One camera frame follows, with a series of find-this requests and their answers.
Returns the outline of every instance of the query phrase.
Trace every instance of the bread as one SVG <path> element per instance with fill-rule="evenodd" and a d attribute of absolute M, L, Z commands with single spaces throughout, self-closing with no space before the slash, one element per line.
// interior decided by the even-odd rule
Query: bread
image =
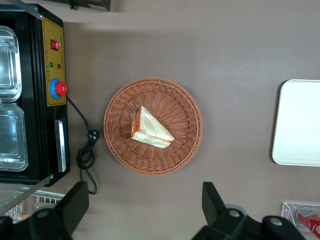
<path fill-rule="evenodd" d="M 158 148 L 167 148 L 175 138 L 144 107 L 139 107 L 132 115 L 131 138 Z"/>

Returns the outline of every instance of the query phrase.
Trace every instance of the wicker basket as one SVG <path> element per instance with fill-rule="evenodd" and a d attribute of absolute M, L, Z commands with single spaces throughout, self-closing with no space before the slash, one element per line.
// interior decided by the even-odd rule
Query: wicker basket
<path fill-rule="evenodd" d="M 175 138 L 167 148 L 131 139 L 131 114 L 146 107 Z M 191 95 L 170 80 L 148 77 L 122 87 L 104 115 L 104 137 L 114 157 L 128 169 L 159 176 L 179 170 L 196 153 L 203 133 L 199 108 Z"/>

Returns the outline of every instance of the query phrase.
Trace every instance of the black cable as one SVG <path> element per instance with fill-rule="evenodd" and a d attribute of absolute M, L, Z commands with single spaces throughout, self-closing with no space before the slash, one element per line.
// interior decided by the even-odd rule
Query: black cable
<path fill-rule="evenodd" d="M 80 149 L 77 157 L 76 157 L 76 163 L 78 167 L 80 168 L 80 180 L 83 182 L 84 181 L 84 176 L 83 176 L 83 170 L 85 170 L 86 174 L 89 176 L 90 180 L 93 183 L 94 186 L 94 191 L 89 190 L 89 194 L 94 195 L 98 192 L 98 186 L 94 178 L 89 172 L 89 169 L 92 168 L 92 166 L 95 164 L 96 157 L 95 154 L 92 150 L 96 142 L 98 141 L 100 137 L 100 133 L 98 130 L 93 129 L 91 130 L 86 118 L 84 115 L 80 112 L 80 110 L 77 108 L 77 106 L 71 101 L 71 99 L 67 96 L 66 99 L 69 101 L 69 103 L 74 107 L 74 109 L 77 111 L 77 113 L 80 115 L 82 120 L 84 121 L 84 124 L 88 130 L 88 142 L 86 143 L 86 146 L 82 149 Z"/>

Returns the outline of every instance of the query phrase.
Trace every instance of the control panel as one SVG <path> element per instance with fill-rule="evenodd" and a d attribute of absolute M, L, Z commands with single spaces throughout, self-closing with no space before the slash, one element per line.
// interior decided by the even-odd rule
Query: control panel
<path fill-rule="evenodd" d="M 42 22 L 47 106 L 67 103 L 64 29 L 45 18 Z"/>

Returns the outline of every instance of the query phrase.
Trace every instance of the red switch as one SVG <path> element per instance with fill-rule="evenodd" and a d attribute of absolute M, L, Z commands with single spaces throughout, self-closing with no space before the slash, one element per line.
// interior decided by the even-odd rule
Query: red switch
<path fill-rule="evenodd" d="M 65 96 L 65 95 L 67 95 L 68 88 L 67 88 L 67 85 L 63 81 L 58 81 L 55 84 L 54 90 L 58 96 Z"/>
<path fill-rule="evenodd" d="M 59 43 L 55 40 L 51 39 L 51 49 L 58 51 L 59 50 Z"/>

